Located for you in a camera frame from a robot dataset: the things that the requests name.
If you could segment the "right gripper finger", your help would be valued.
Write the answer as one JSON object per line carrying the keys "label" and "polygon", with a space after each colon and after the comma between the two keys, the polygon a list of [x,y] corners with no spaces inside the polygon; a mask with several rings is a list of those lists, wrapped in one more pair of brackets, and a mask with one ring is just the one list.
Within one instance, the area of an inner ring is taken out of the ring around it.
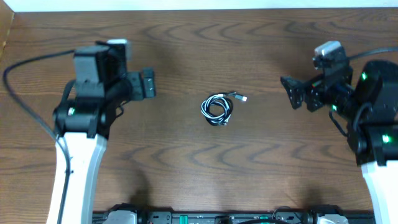
{"label": "right gripper finger", "polygon": [[280,82],[285,90],[302,90],[305,88],[305,83],[290,76],[281,77]]}
{"label": "right gripper finger", "polygon": [[304,101],[304,92],[301,89],[290,89],[287,91],[289,96],[290,104],[294,110],[301,107]]}

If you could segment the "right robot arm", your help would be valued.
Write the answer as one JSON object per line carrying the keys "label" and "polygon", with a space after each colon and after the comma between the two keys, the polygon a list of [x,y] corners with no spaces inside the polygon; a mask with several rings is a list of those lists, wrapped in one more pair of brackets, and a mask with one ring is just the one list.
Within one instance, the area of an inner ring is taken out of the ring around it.
{"label": "right robot arm", "polygon": [[324,106],[347,121],[340,132],[356,156],[368,187],[376,223],[397,223],[397,64],[371,60],[356,87],[347,60],[324,63],[308,81],[281,77],[293,109]]}

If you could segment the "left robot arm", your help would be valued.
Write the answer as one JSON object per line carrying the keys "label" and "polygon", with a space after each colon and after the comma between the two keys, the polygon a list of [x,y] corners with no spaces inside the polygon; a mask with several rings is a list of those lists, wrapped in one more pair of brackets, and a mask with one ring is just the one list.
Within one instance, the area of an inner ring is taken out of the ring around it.
{"label": "left robot arm", "polygon": [[56,170],[47,223],[91,223],[110,127],[123,105],[156,96],[155,73],[127,69],[125,39],[97,41],[73,53],[75,79],[53,111]]}

